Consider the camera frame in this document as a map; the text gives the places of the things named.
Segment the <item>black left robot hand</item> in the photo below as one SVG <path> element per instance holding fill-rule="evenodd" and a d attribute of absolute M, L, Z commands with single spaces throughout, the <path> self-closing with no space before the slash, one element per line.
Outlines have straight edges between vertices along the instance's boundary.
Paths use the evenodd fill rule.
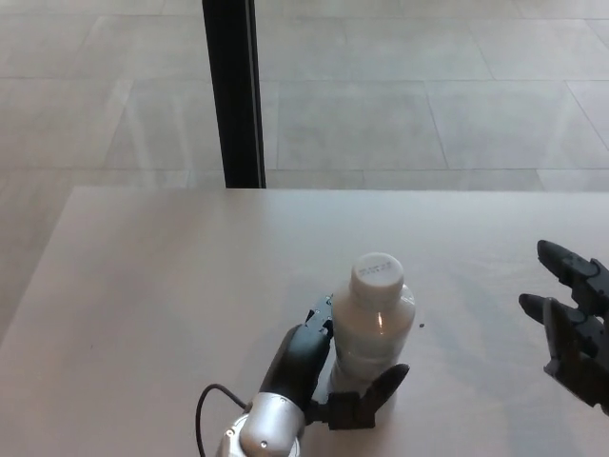
<path fill-rule="evenodd" d="M 280 344 L 252 400 L 250 415 L 259 421 L 294 419 L 298 428 L 324 423 L 331 430 L 370 429 L 377 411 L 388 402 L 406 377 L 409 366 L 386 369 L 365 393 L 330 393 L 320 404 L 313 400 L 333 339 L 332 297 L 311 308 L 303 323 L 291 328 Z"/>

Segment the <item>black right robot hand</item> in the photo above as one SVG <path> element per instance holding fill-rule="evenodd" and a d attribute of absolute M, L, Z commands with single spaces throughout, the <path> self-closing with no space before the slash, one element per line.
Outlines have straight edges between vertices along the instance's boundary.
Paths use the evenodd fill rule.
<path fill-rule="evenodd" d="M 589 407 L 608 412 L 608 268 L 556 243 L 537 242 L 540 263 L 571 289 L 571 308 L 552 297 L 519 296 L 543 325 L 550 361 L 544 372 Z"/>

